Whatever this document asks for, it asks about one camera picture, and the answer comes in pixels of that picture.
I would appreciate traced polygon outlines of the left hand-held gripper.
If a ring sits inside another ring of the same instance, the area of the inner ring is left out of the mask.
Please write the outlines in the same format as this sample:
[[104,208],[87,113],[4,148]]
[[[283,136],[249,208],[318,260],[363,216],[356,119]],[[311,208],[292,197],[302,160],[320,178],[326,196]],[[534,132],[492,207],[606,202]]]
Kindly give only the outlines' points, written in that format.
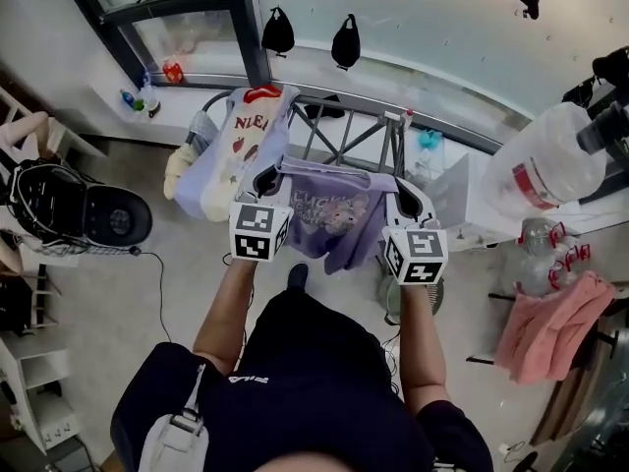
[[229,236],[233,259],[272,262],[288,237],[294,210],[292,178],[276,166],[261,171],[230,206]]

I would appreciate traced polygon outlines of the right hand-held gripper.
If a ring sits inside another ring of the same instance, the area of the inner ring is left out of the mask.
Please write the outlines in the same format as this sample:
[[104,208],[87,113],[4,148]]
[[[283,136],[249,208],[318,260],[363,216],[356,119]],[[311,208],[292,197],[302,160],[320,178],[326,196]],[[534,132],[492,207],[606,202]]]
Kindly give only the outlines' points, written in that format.
[[407,180],[385,195],[384,260],[400,286],[436,284],[448,262],[446,232],[429,197]]

